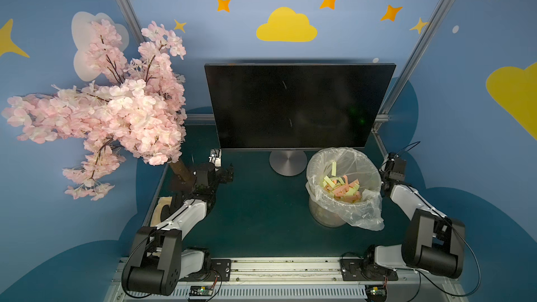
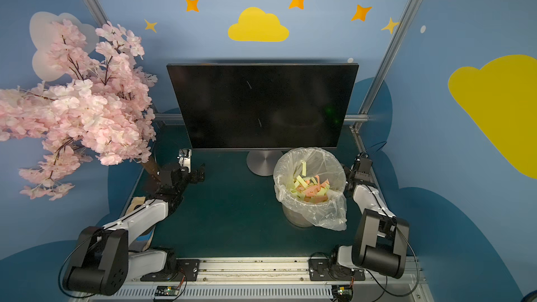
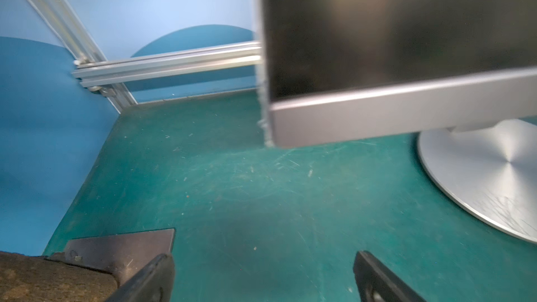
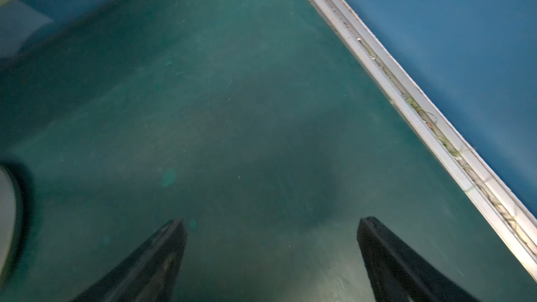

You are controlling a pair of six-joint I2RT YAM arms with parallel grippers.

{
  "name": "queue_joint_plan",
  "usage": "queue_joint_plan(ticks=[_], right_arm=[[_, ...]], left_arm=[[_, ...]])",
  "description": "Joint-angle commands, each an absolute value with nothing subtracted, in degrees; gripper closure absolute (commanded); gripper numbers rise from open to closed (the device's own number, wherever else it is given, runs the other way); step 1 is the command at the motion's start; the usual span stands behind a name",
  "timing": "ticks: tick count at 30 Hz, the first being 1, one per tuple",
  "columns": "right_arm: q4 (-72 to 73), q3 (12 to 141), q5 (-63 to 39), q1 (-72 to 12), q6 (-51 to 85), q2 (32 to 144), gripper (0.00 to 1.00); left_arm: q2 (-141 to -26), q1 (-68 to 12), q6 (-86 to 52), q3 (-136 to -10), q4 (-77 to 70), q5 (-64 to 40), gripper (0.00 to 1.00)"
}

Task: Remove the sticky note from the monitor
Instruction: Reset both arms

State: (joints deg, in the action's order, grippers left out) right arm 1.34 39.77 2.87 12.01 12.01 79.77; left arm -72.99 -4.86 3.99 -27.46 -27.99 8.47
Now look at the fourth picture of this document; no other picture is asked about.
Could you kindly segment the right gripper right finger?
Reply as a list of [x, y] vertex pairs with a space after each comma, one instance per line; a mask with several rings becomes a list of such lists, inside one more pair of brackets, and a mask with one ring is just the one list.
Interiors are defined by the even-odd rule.
[[357, 230], [376, 301], [476, 301], [375, 217]]

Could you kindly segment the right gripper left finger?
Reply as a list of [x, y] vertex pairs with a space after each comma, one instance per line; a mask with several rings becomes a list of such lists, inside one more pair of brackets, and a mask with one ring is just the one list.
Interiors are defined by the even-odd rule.
[[186, 243], [183, 221], [167, 222], [74, 301], [170, 301]]

